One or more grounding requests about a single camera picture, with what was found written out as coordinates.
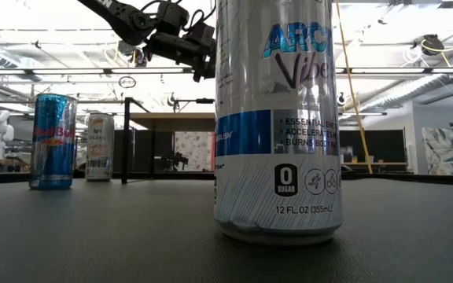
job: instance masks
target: silver can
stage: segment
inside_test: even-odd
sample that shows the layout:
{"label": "silver can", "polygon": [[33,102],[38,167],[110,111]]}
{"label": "silver can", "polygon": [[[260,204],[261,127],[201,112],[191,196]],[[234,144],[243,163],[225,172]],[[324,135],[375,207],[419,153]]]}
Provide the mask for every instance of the silver can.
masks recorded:
{"label": "silver can", "polygon": [[219,0],[215,219],[317,244],[342,223],[331,0]]}
{"label": "silver can", "polygon": [[87,181],[109,181],[113,171],[115,120],[106,114],[90,114],[88,119]]}

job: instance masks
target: blue and silver can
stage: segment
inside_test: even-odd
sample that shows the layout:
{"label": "blue and silver can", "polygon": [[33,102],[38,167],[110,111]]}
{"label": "blue and silver can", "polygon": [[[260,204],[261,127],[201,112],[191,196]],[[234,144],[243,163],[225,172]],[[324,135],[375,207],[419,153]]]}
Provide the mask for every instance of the blue and silver can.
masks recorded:
{"label": "blue and silver can", "polygon": [[75,159],[77,101],[59,94],[36,98],[31,189],[69,189]]}
{"label": "blue and silver can", "polygon": [[215,219],[256,244],[342,223],[331,0],[218,0]]}

